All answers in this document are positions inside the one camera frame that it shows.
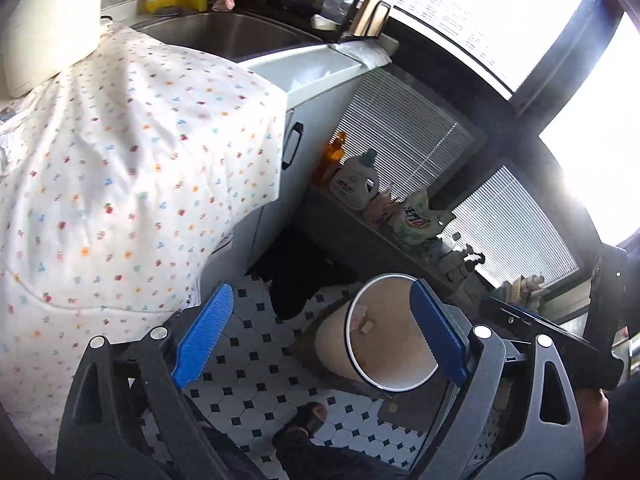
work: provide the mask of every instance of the white round joint cap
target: white round joint cap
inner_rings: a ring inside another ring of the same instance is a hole
[[[538,337],[536,338],[536,341],[540,346],[543,346],[545,348],[549,348],[554,343],[551,340],[551,338],[546,334],[539,334]]]
[[[489,339],[491,337],[491,329],[484,325],[474,327],[474,334],[480,339]]]
[[[100,348],[102,345],[104,345],[104,338],[101,335],[97,335],[89,341],[91,348]]]
[[[151,339],[164,339],[169,331],[164,326],[156,326],[151,329]]]

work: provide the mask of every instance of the window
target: window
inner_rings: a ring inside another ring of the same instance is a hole
[[[600,239],[640,228],[640,35],[625,14],[590,76],[540,135]]]
[[[397,0],[392,16],[514,92],[582,0]]]
[[[378,152],[380,189],[393,183],[394,198],[430,186],[477,145],[449,112],[383,69],[364,76],[337,131],[347,134],[345,158],[368,148]]]
[[[520,275],[542,274],[549,286],[578,269],[566,244],[540,206],[503,166],[453,210],[456,219],[442,236],[456,231],[486,256],[476,270],[493,286]]]

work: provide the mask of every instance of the stainless steel sink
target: stainless steel sink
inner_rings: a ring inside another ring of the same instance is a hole
[[[322,43],[319,38],[288,25],[236,12],[158,18],[133,28],[163,43],[193,48],[236,62]]]

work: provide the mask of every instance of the dark pants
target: dark pants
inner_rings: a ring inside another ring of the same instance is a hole
[[[275,446],[289,480],[401,480],[408,475],[353,449],[316,446],[303,431],[284,434]]]
[[[226,434],[214,428],[189,397],[184,399],[231,474],[238,480],[264,480],[258,466]],[[284,434],[275,446],[276,457],[289,480],[401,480],[408,475],[407,471],[353,449],[316,446],[302,431]]]

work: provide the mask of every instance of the cabinet handle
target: cabinet handle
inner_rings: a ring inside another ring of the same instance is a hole
[[[302,134],[305,132],[305,125],[302,123],[296,123],[293,125],[291,129],[291,133],[289,134],[289,140],[287,141],[287,146],[291,141],[291,135],[293,132],[298,134],[298,140],[296,141],[296,149],[293,150],[293,155],[291,155],[291,160],[289,162],[282,161],[282,171],[286,170],[291,164],[293,164],[293,159],[296,158],[296,153],[298,152],[298,148],[300,147],[300,141],[302,140]]]

